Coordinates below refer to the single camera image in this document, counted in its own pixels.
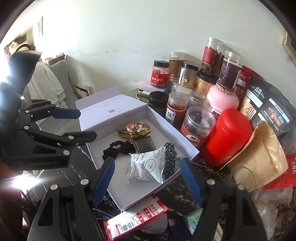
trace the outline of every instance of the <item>blue gripper pad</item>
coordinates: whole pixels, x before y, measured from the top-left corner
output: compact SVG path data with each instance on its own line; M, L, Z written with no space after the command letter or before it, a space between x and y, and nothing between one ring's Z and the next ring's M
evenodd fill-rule
M81 115L80 110L65 108L56 108L50 114L55 119L78 119Z
M191 199L198 206L203 207L209 196L206 177L192 166L188 158L180 160L180 170Z
M97 185L94 188L94 197L92 200L92 204L94 207L96 207L99 203L103 201L103 198L107 191L107 187L111 181L114 171L115 171L115 161L113 158L110 158L109 163L105 167L99 181L97 182Z

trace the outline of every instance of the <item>brown paper bag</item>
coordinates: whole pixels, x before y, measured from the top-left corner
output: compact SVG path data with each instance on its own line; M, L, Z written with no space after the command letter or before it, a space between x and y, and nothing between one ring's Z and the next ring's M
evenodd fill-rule
M253 173L257 188L279 177L288 169L287 159L272 128L261 122L254 130L244 148L226 164L232 171L237 166L245 166ZM233 175L236 183L253 191L253 176L245 168L237 168Z

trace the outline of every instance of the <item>towel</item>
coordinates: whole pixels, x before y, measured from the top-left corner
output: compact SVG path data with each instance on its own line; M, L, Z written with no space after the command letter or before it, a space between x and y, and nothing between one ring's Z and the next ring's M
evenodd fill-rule
M66 98L64 89L47 63L36 65L34 74L27 86L31 99L50 99L52 104L59 105L61 108L68 108L64 101ZM36 123L40 125L44 120L39 120Z

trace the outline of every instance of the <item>red lid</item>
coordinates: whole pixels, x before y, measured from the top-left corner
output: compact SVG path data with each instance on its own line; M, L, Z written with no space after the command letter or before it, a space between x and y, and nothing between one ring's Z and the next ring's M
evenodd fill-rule
M241 112L231 108L222 111L216 125L220 125L226 133L234 137L249 139L253 132L249 120Z

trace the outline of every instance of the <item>pink lid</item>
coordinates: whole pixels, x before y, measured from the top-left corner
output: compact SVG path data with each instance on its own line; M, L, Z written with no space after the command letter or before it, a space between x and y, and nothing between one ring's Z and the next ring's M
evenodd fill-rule
M232 108L237 109L239 106L239 98L235 93L230 95L223 93L220 91L215 85L213 85L208 94L207 98L210 99L211 102L214 102L217 106L225 109Z

